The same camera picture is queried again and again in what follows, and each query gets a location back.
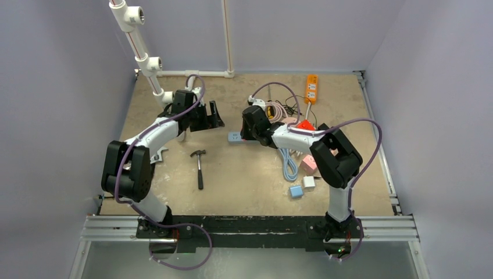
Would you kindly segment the black yellow flathead screwdriver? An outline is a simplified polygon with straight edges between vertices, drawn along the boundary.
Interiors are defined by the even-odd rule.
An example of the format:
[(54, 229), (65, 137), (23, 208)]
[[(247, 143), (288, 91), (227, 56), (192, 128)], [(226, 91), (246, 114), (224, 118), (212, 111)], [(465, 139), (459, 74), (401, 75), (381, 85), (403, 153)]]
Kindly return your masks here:
[(268, 99), (267, 99), (267, 116), (269, 119), (273, 119), (274, 116), (275, 116), (275, 108), (274, 106), (271, 104), (272, 103), (272, 98), (271, 98), (271, 88), (270, 88), (270, 85), (267, 86), (267, 96), (268, 96)]

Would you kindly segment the pink round socket base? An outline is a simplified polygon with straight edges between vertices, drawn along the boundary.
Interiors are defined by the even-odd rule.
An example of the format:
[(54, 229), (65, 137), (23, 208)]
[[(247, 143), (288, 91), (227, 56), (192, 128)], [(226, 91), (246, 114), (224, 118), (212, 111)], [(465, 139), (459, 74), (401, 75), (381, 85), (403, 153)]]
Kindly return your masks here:
[(286, 117), (282, 119), (281, 122), (284, 124), (292, 124), (296, 126), (299, 123), (299, 119), (297, 119), (296, 117)]

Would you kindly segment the red cube socket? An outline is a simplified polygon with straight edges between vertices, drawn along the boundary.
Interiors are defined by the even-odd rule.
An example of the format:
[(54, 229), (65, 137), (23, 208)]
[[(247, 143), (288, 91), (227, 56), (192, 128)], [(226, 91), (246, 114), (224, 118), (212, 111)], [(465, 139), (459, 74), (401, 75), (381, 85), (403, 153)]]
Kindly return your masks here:
[(315, 127), (308, 120), (299, 122), (296, 126), (297, 129), (315, 131)]

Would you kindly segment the pink cube power socket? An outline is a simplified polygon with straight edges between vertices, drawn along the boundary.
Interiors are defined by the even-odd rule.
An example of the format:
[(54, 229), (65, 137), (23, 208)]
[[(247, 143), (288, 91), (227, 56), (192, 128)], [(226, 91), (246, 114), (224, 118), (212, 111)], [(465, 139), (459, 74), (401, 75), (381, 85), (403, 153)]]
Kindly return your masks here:
[(299, 168), (303, 170), (307, 176), (313, 176), (317, 172), (317, 164), (312, 155), (306, 155), (300, 162)]

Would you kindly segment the orange power strip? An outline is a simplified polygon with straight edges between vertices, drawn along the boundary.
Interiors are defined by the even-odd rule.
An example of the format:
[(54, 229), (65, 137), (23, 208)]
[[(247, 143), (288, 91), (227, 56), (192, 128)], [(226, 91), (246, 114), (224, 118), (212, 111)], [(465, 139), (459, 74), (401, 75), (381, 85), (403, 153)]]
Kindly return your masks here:
[(305, 86), (305, 103), (312, 105), (317, 102), (318, 95), (318, 80), (319, 76), (317, 74), (309, 74), (306, 77), (306, 86)]

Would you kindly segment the white plug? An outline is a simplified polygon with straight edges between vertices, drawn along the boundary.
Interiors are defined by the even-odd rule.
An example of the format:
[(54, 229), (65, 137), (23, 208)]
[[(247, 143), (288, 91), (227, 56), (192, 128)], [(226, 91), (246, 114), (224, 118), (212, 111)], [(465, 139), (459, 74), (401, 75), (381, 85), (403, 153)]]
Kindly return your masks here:
[(302, 185), (305, 191), (313, 191), (316, 187), (315, 178), (313, 176), (304, 176)]

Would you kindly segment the light blue power strip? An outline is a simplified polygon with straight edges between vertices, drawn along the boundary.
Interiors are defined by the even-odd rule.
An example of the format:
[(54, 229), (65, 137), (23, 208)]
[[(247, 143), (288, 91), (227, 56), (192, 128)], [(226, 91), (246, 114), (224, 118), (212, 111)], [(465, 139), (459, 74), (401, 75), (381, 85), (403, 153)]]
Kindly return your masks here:
[(258, 142), (254, 139), (242, 139), (239, 131), (229, 132), (227, 134), (227, 140), (230, 144), (258, 144)]

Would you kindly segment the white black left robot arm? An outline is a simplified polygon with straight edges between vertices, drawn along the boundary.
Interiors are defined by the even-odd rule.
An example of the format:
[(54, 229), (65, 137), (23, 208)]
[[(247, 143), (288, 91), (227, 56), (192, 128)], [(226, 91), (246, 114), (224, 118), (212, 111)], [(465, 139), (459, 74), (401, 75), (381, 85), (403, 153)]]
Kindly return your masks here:
[(160, 238), (173, 232), (173, 215), (151, 191), (155, 169), (152, 157), (186, 131), (224, 127), (216, 102), (205, 103), (204, 95), (200, 87), (175, 91), (172, 101), (149, 127), (125, 141), (110, 142), (106, 150), (102, 190), (151, 221), (151, 231)]

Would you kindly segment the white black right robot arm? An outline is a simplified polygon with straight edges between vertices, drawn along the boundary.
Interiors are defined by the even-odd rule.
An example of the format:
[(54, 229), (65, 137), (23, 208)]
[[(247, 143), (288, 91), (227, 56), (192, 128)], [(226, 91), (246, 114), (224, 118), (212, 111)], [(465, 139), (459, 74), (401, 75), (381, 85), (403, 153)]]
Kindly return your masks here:
[(269, 122), (265, 111), (257, 105), (247, 107), (242, 112), (242, 119), (244, 130), (261, 145), (292, 149), (314, 158), (321, 177), (329, 186), (327, 231), (335, 237), (347, 232), (352, 212), (349, 188), (358, 176), (363, 160), (341, 127), (356, 120), (331, 128), (324, 124), (315, 131), (303, 130), (282, 122)]

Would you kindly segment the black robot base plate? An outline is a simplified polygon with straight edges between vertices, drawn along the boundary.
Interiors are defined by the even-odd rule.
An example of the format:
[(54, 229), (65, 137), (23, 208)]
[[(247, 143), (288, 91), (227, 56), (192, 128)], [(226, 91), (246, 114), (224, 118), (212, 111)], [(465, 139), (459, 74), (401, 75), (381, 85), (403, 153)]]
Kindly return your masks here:
[(136, 237), (169, 240), (179, 253), (197, 248), (303, 249), (347, 255), (352, 244), (363, 238), (360, 219), (345, 223), (328, 216), (193, 216), (174, 215), (169, 227), (139, 218)]

